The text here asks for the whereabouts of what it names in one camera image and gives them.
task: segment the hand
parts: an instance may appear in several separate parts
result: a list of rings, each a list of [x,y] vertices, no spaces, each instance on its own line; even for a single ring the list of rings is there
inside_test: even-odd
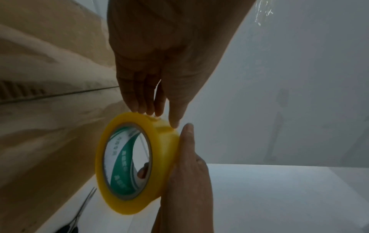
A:
[[[110,0],[109,43],[130,110],[160,116],[168,98],[177,128],[253,2]]]
[[[183,127],[178,146],[178,163],[161,197],[161,207],[152,233],[214,232],[213,192],[205,161],[195,152],[193,125]],[[143,168],[138,172],[145,177]]]

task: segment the white wall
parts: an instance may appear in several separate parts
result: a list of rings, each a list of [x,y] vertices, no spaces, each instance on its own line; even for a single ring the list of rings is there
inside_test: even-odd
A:
[[[95,2],[106,18],[108,0]],[[262,26],[252,9],[182,120],[195,124],[198,153],[209,163],[369,167],[368,7],[274,0]]]
[[[210,164],[209,170],[214,227],[219,233],[362,233],[369,223],[369,202],[326,167]],[[369,173],[351,172],[350,179],[368,180]],[[54,232],[68,223],[93,186],[94,177],[37,233]],[[158,207],[157,200],[135,216],[119,215],[97,191],[80,219],[79,230],[149,232]]]

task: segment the packing tape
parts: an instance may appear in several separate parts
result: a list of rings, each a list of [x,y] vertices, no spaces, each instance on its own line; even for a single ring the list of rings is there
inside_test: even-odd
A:
[[[148,145],[145,179],[137,177],[133,163],[133,145],[140,134]],[[96,179],[106,203],[131,215],[160,197],[176,160],[178,141],[179,134],[160,118],[133,112],[114,118],[101,136],[95,159]]]

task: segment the clear adhesive tape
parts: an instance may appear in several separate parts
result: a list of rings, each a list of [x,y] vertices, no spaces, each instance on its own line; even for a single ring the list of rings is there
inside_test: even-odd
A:
[[[145,179],[137,177],[133,145],[143,134],[149,164]],[[179,134],[160,118],[128,112],[114,118],[103,132],[95,159],[96,179],[106,203],[116,212],[140,212],[162,195],[176,160]]]

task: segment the scissors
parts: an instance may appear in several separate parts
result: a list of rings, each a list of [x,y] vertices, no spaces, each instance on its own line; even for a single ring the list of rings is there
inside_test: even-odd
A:
[[[77,212],[77,215],[74,217],[74,219],[70,223],[68,223],[67,225],[60,228],[55,233],[78,233],[78,226],[77,226],[78,220],[80,219],[80,216],[82,215],[82,212],[85,210],[87,204],[90,202],[90,200],[91,200],[92,196],[95,194],[96,190],[97,189],[95,187],[92,188],[91,192],[86,197],[84,203],[82,204],[80,210]]]

